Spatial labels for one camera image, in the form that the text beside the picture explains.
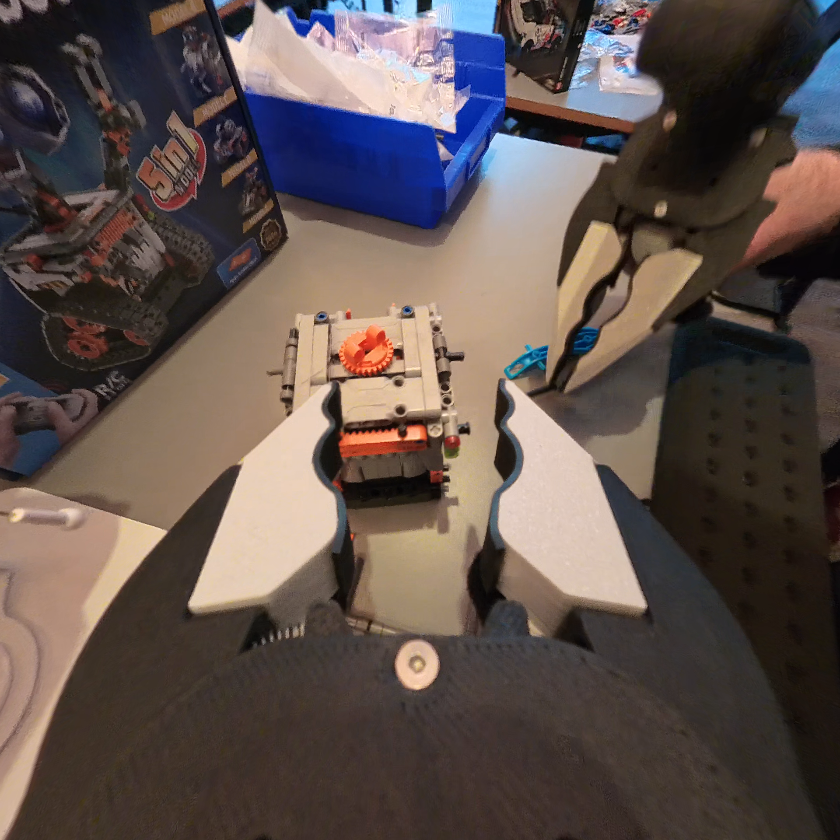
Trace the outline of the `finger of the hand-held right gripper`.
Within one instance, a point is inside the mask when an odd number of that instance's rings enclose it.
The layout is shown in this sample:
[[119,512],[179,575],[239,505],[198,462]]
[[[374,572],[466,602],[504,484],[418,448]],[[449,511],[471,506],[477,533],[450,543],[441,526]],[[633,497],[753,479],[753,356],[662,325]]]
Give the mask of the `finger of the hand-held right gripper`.
[[614,282],[623,260],[623,242],[615,227],[590,222],[565,271],[556,296],[556,315],[546,362],[547,384],[564,389],[577,364],[574,342],[592,320]]
[[625,306],[601,326],[594,349],[578,360],[564,390],[572,392],[589,382],[645,341],[702,260],[691,251],[647,257],[634,275]]

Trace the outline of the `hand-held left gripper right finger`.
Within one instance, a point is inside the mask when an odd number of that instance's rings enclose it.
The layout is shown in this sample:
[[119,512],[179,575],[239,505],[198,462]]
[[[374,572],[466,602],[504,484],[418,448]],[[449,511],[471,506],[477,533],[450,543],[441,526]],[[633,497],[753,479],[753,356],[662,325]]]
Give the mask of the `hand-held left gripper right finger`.
[[583,609],[639,618],[648,604],[593,458],[529,396],[499,380],[482,588],[522,604],[543,636]]

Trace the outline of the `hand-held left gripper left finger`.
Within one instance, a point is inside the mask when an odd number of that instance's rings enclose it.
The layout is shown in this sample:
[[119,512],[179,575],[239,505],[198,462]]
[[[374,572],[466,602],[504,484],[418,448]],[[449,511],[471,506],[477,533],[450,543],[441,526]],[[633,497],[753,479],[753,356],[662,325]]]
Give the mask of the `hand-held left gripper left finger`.
[[340,388],[320,386],[241,459],[188,602],[193,615],[264,610],[301,624],[309,606],[347,599],[354,550],[333,484],[341,464]]

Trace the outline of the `blue plastic toy wrench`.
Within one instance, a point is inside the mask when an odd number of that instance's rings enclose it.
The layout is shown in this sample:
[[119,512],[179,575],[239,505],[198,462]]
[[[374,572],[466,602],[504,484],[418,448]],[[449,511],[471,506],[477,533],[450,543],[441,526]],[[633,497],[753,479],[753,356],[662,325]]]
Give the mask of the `blue plastic toy wrench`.
[[[572,349],[573,357],[588,354],[595,346],[599,333],[600,329],[597,328],[581,328],[574,339]],[[532,347],[530,344],[526,344],[525,352],[504,368],[504,375],[509,380],[516,380],[517,378],[530,375],[533,371],[545,372],[548,352],[549,346],[547,344],[538,347]]]

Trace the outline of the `grey orange toy block model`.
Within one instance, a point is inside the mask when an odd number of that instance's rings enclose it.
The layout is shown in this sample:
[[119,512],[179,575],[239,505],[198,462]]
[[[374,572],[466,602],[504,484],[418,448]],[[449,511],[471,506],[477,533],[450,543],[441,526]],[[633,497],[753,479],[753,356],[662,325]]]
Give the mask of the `grey orange toy block model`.
[[435,302],[391,305],[379,318],[351,310],[299,313],[291,325],[280,400],[291,414],[322,385],[338,387],[339,466],[349,508],[439,500],[469,425],[459,421],[452,363]]

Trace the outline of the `person's right hand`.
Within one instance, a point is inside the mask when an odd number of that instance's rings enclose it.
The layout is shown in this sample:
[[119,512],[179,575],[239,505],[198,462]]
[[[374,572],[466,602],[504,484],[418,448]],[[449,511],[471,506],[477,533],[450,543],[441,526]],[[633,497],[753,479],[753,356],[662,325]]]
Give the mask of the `person's right hand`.
[[773,204],[772,213],[762,221],[738,269],[810,245],[838,225],[838,151],[799,150],[792,163],[772,173],[763,198]]

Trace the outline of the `clear bags of toy parts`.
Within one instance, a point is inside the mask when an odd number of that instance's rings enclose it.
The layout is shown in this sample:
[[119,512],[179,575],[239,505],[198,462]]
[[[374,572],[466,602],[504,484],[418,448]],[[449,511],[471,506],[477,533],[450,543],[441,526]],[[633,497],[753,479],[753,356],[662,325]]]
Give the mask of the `clear bags of toy parts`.
[[654,96],[661,92],[637,69],[642,35],[659,1],[597,1],[585,33],[570,89]]

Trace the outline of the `wood-edged side table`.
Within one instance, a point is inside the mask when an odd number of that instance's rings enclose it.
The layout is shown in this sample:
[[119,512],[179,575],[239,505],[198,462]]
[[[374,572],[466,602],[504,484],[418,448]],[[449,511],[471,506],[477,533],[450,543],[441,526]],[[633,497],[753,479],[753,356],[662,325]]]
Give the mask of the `wood-edged side table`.
[[562,133],[577,136],[631,133],[659,109],[662,92],[654,95],[601,91],[597,80],[583,87],[555,93],[505,66],[507,116],[531,121],[551,121]]

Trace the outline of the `dark perforated pad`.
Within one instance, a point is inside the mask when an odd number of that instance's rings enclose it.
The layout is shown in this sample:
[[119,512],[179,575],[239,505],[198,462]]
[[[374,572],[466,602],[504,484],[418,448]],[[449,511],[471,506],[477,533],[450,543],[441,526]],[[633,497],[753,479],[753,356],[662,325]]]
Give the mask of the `dark perforated pad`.
[[675,331],[652,509],[739,621],[838,838],[838,642],[812,358],[706,318]]

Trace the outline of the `black box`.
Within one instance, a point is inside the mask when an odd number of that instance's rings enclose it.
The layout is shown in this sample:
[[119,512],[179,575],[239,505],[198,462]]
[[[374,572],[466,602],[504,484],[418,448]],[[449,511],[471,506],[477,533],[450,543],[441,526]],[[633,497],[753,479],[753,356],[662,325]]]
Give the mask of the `black box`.
[[569,90],[594,1],[499,1],[506,62],[551,93]]

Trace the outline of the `white stand with flat base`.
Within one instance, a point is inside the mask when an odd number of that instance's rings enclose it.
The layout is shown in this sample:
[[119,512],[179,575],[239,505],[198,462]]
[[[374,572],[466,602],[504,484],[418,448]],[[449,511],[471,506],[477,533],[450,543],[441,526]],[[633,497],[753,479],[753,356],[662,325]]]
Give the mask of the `white stand with flat base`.
[[107,511],[17,487],[2,491],[2,511],[80,511],[75,528],[10,523],[2,517],[1,566],[24,587],[45,654],[41,712],[11,760],[2,760],[2,823],[22,801],[60,692],[93,627],[165,531]]

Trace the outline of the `blue storage bin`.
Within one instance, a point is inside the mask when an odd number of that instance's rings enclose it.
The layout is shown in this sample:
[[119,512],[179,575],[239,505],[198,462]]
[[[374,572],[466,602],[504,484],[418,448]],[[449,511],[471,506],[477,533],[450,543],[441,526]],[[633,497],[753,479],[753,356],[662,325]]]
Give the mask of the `blue storage bin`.
[[246,91],[270,180],[280,193],[435,228],[480,169],[506,109],[500,35],[454,32],[455,82],[469,87],[440,159],[432,127]]

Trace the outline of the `clear plastic holder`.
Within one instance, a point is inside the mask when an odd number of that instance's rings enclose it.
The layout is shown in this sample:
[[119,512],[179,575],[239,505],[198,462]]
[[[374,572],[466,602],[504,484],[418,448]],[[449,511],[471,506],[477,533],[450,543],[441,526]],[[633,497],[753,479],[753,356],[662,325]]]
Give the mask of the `clear plastic holder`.
[[44,700],[45,654],[37,623],[27,608],[18,575],[2,569],[2,760],[15,756],[34,726]]

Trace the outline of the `dark printed toy kit box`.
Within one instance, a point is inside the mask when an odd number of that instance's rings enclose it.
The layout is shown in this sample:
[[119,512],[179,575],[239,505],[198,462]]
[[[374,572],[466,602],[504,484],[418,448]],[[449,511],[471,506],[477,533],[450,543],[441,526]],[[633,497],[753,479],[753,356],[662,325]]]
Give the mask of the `dark printed toy kit box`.
[[1,3],[2,477],[287,240],[213,2]]

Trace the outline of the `clear plastic bags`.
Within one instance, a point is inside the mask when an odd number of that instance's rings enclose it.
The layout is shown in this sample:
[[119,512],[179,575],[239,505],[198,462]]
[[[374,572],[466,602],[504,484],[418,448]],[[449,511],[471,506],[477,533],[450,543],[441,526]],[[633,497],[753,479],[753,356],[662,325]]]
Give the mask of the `clear plastic bags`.
[[428,125],[455,133],[470,88],[455,81],[447,5],[415,17],[340,9],[333,31],[257,2],[253,23],[227,47],[243,88],[274,98]]

